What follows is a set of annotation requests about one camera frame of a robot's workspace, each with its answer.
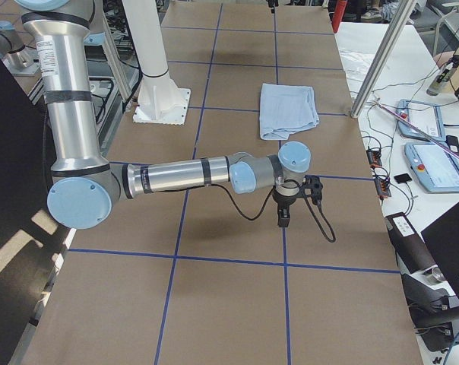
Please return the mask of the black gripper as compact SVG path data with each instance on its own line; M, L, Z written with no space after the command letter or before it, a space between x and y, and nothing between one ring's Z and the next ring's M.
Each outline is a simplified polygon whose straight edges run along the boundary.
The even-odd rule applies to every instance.
M301 197L301 193L294 195L283 195L273 188L272 198L277 203L277 225L280 228L288 228L290 225L290 206Z

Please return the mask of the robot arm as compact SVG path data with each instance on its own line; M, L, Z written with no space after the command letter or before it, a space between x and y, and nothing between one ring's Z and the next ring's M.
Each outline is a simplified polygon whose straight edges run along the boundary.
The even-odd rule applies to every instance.
M101 31L103 6L98 1L22 1L22 23L34 37L40 59L55 144L53 184L47 206L60 224L95 227L122 200L155 192L178 192L231 184L231 192L268 189L277 202L278 224L285 227L290 206L304 196L311 152L290 141L276 154L254 157L238 152L193 158L167 132L150 136L145 122L181 125L191 92L169 74L157 8L152 1L122 4L140 67L134 138L117 135L114 161L101 153L84 49Z

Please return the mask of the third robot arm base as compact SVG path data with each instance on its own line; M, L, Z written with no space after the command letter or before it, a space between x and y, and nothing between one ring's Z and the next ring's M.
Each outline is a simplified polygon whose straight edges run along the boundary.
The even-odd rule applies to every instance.
M0 59L13 76L33 76L40 66L36 50L26 46L9 21L0 21Z

